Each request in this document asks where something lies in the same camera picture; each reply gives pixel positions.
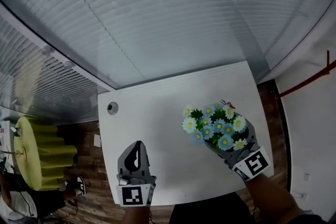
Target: artificial flower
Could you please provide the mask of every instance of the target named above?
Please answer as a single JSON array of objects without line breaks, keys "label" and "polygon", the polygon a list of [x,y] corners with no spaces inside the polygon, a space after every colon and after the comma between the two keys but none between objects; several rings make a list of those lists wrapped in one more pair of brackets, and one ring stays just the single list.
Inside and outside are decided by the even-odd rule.
[{"label": "artificial flower", "polygon": [[207,116],[203,116],[203,117],[201,117],[201,122],[202,122],[204,125],[211,125],[211,119],[210,119],[210,117],[207,117]]},{"label": "artificial flower", "polygon": [[192,136],[193,136],[193,141],[196,143],[203,142],[204,140],[203,134],[199,130],[196,130],[194,133],[192,133]]},{"label": "artificial flower", "polygon": [[233,129],[232,124],[226,123],[223,126],[223,134],[227,134],[229,136],[233,136],[235,133],[235,130]]},{"label": "artificial flower", "polygon": [[211,117],[215,113],[215,107],[213,105],[206,106],[202,112],[204,116]]},{"label": "artificial flower", "polygon": [[214,128],[212,125],[204,125],[202,129],[204,139],[209,139],[214,135]]},{"label": "artificial flower", "polygon": [[234,149],[235,151],[238,151],[238,150],[244,148],[245,145],[246,145],[246,139],[244,139],[244,140],[239,139],[238,141],[236,141],[236,142],[233,144],[233,149]]},{"label": "artificial flower", "polygon": [[185,118],[182,122],[182,128],[188,134],[191,134],[196,129],[196,120],[194,118]]},{"label": "artificial flower", "polygon": [[225,111],[226,117],[229,120],[232,119],[235,116],[235,110],[233,108],[231,108],[231,106],[225,105],[223,109]]},{"label": "artificial flower", "polygon": [[219,140],[218,140],[218,146],[222,151],[229,150],[233,147],[233,139],[231,136],[224,134]]},{"label": "artificial flower", "polygon": [[192,111],[193,111],[193,108],[190,105],[186,105],[183,110],[183,118],[190,117]]},{"label": "artificial flower", "polygon": [[214,103],[213,106],[215,107],[215,111],[223,109],[223,104],[218,102],[218,103]]},{"label": "artificial flower", "polygon": [[214,132],[224,134],[224,126],[225,126],[225,121],[224,120],[215,121],[214,122]]},{"label": "artificial flower", "polygon": [[233,121],[233,129],[236,132],[241,132],[246,128],[246,120],[243,116],[237,116]]}]

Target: brown floor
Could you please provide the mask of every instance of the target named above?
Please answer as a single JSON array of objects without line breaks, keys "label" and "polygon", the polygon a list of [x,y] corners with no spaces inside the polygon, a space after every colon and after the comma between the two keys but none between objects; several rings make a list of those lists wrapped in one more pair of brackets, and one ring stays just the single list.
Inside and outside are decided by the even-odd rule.
[{"label": "brown floor", "polygon": [[[271,138],[275,171],[272,179],[285,188],[287,184],[286,146],[278,106],[272,93],[273,87],[273,83],[261,84],[258,90]],[[75,207],[67,204],[65,208],[58,210],[56,215],[82,224],[120,223],[124,209],[113,202],[102,149],[93,145],[94,135],[99,134],[97,122],[59,126],[58,134],[64,137],[66,144],[74,145],[78,149],[77,165],[75,168],[65,169],[65,179],[74,179],[77,175],[83,176],[87,195],[76,199],[77,213]],[[247,190],[242,189],[237,193],[253,213],[255,207]],[[157,224],[168,223],[172,210],[173,206],[151,207],[153,221]],[[255,214],[257,220],[262,219],[257,208]]]}]

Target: black pants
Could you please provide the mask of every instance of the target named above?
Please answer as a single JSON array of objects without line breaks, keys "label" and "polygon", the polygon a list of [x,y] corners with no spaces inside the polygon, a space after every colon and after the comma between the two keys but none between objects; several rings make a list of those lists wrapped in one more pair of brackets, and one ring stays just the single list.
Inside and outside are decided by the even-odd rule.
[{"label": "black pants", "polygon": [[209,200],[175,205],[169,224],[180,223],[255,223],[247,205],[230,193]]},{"label": "black pants", "polygon": [[29,189],[27,192],[35,203],[38,218],[45,218],[65,206],[62,192],[59,190],[34,191]]}]

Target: round table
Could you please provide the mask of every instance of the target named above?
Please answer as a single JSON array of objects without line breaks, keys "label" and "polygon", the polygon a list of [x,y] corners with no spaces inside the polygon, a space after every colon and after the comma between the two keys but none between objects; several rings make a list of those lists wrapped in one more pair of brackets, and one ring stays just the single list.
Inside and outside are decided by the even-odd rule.
[{"label": "round table", "polygon": [[57,189],[64,167],[73,164],[76,148],[64,145],[50,121],[24,116],[16,128],[21,132],[14,137],[16,162],[27,185],[33,190]]}]

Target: forearm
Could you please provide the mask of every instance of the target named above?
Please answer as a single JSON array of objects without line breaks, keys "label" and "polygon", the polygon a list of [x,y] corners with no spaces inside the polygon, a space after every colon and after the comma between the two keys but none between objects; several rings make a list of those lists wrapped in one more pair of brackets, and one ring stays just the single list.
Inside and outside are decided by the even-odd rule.
[{"label": "forearm", "polygon": [[6,179],[3,175],[0,175],[0,184],[1,184],[1,196],[6,203],[7,206],[10,207],[12,204],[11,193],[9,192],[9,188],[6,182]]},{"label": "forearm", "polygon": [[149,207],[129,207],[122,219],[122,224],[148,224]]},{"label": "forearm", "polygon": [[291,194],[265,175],[260,174],[245,185],[260,211],[279,223],[287,223],[302,214]]}]

